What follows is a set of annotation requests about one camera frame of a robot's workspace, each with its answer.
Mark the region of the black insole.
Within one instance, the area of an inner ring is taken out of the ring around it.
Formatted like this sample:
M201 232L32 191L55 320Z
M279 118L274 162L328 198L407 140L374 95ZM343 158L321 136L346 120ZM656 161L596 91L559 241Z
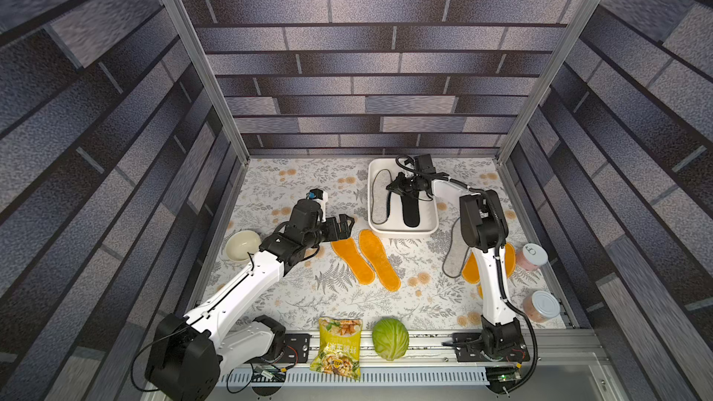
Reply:
M417 228L421 224L419 203L417 197L401 196L403 223L407 228Z

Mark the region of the grey felt insole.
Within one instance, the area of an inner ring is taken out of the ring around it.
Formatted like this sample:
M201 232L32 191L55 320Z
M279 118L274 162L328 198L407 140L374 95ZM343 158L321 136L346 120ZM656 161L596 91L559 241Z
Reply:
M383 225L390 217L392 192L388 187L393 180L389 169L379 170L373 178L371 187L371 220L375 226Z
M442 271L448 278L458 278L466 265L470 247L462 237L462 219L457 218L451 228L449 250L444 258Z

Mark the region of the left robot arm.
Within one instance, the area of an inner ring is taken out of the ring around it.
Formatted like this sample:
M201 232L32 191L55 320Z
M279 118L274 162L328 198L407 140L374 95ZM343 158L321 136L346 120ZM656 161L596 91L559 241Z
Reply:
M168 315L160 322L143 349L149 355L144 377L154 390L172 400L204 400L223 371L281 353L285 329L270 317L232 329L261 294L310 258L308 250L351 237L354 218L344 213L327 217L326 202L325 192L309 191L222 290L185 315Z

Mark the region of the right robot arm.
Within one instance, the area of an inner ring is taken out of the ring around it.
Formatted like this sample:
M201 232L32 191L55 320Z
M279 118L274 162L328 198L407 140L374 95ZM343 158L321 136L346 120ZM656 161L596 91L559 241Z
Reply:
M527 360L521 323L525 314L511 301L506 288L505 246L509 229L498 193L477 189L440 173L429 154L395 159L401 171L386 186L391 196L401 198L401 219L409 231L421 227L420 208L435 198L448 201L460 210L460 226L453 229L475 258L483 293L482 332L478 340L454 343L455 347L481 345L492 361L522 363Z

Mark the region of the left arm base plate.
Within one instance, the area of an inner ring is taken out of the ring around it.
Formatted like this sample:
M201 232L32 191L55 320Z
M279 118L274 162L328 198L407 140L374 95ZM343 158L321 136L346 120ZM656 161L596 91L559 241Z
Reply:
M308 333L287 332L282 339L276 339L263 356L256 356L248 363L304 364L308 362L311 339Z

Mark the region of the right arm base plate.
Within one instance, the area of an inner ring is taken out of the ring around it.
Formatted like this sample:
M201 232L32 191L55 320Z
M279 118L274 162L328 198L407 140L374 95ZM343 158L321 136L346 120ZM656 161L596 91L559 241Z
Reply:
M453 345L456 360L460 363L522 364L531 360L529 350L523 343L487 354L481 332L454 332L449 343Z

